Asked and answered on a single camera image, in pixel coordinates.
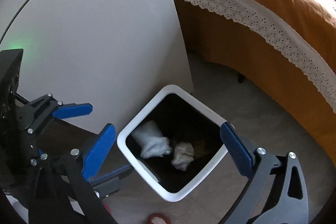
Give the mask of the white paper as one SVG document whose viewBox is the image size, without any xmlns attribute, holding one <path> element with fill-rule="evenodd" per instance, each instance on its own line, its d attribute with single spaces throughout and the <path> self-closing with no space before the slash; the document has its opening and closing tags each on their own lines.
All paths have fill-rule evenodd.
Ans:
<svg viewBox="0 0 336 224">
<path fill-rule="evenodd" d="M 143 159 L 163 157 L 171 153 L 170 141 L 163 136 L 155 121 L 138 125 L 130 135 L 141 147 L 140 157 Z"/>
</svg>

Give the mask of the white tissue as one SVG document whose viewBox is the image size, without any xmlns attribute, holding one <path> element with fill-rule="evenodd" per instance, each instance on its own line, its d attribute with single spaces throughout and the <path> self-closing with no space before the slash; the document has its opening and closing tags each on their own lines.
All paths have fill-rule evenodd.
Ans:
<svg viewBox="0 0 336 224">
<path fill-rule="evenodd" d="M 179 170 L 187 170 L 188 165 L 194 160 L 194 148 L 191 143 L 178 143 L 174 148 L 172 165 Z"/>
</svg>

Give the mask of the white trash bin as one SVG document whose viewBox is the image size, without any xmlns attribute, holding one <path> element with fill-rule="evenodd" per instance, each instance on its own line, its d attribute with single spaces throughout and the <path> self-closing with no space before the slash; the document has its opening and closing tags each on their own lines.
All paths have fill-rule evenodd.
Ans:
<svg viewBox="0 0 336 224">
<path fill-rule="evenodd" d="M 147 121 L 155 121 L 163 136 L 169 139 L 172 148 L 169 155 L 140 157 L 141 147 L 130 134 Z M 177 202 L 190 194 L 227 154 L 220 138 L 224 122 L 224 118 L 182 88 L 167 85 L 119 133 L 117 145 L 134 170 L 160 197 Z M 185 171 L 171 163 L 178 143 L 191 143 L 194 148 L 194 160 Z"/>
</svg>

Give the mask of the red slipper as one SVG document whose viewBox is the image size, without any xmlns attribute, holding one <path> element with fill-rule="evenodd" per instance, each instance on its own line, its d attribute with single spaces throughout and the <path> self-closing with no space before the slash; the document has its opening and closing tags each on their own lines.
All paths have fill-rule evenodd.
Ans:
<svg viewBox="0 0 336 224">
<path fill-rule="evenodd" d="M 145 223 L 146 224 L 171 224 L 171 221 L 165 215 L 155 213 L 155 214 L 151 214 L 150 216 L 148 216 Z"/>
</svg>

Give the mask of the white desk side panel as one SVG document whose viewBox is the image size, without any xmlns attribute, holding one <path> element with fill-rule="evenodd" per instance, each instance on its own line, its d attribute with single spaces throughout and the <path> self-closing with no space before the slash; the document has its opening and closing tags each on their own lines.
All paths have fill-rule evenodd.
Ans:
<svg viewBox="0 0 336 224">
<path fill-rule="evenodd" d="M 69 122 L 93 133 L 168 84 L 193 89 L 173 0 L 1 0 L 1 48 L 24 50 L 21 96 L 90 103 Z"/>
</svg>

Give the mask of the white lace bed sheet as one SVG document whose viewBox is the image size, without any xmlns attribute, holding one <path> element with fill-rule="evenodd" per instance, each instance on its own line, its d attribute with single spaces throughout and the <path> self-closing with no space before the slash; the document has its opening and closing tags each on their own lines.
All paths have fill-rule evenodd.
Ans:
<svg viewBox="0 0 336 224">
<path fill-rule="evenodd" d="M 256 32 L 301 69 L 308 80 L 335 108 L 335 73 L 321 55 L 274 12 L 253 0 L 184 0 Z"/>
</svg>

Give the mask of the orange bed cover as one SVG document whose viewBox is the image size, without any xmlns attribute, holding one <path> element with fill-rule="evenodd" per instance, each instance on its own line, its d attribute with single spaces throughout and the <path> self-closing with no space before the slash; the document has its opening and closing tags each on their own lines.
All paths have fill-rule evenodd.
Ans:
<svg viewBox="0 0 336 224">
<path fill-rule="evenodd" d="M 281 105 L 335 159 L 335 0 L 174 0 L 187 48 Z"/>
</svg>

